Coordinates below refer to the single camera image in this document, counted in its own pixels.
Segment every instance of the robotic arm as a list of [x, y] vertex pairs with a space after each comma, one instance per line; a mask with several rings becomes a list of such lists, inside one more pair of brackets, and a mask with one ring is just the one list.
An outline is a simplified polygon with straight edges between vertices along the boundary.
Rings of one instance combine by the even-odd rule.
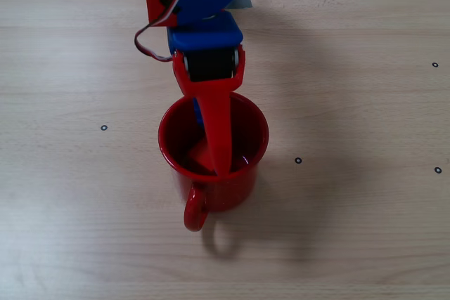
[[[204, 124], [212, 164], [218, 176], [231, 166], [231, 91], [243, 81], [243, 34], [224, 11], [232, 0], [147, 0], [149, 24], [136, 33], [140, 52], [162, 62], [173, 61], [185, 96], [194, 98], [198, 121]], [[158, 56], [138, 41], [152, 26], [167, 27], [171, 56]]]

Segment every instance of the wood grain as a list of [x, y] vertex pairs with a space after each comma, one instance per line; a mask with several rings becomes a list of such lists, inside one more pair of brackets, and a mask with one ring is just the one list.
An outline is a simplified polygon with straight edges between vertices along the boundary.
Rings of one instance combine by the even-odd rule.
[[450, 297], [450, 1], [252, 2], [239, 91], [269, 148], [190, 233], [145, 0], [0, 0], [1, 300]]

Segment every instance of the wire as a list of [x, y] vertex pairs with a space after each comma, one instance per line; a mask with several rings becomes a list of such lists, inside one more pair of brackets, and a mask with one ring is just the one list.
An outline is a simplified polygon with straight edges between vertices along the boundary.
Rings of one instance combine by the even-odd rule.
[[176, 5], [178, 4], [179, 0], [170, 0], [169, 4], [166, 6], [163, 12], [152, 22], [150, 22], [148, 25], [146, 25], [144, 28], [141, 28], [135, 35], [134, 35], [134, 45], [136, 48], [146, 56], [150, 56], [158, 61], [161, 61], [163, 63], [167, 63], [169, 61], [172, 61], [172, 56], [159, 56], [157, 53], [152, 51], [149, 48], [146, 48], [143, 46], [138, 38], [139, 36], [145, 32], [149, 27], [156, 26], [160, 24], [161, 22], [166, 21], [169, 16], [172, 14], [173, 10], [175, 9]]

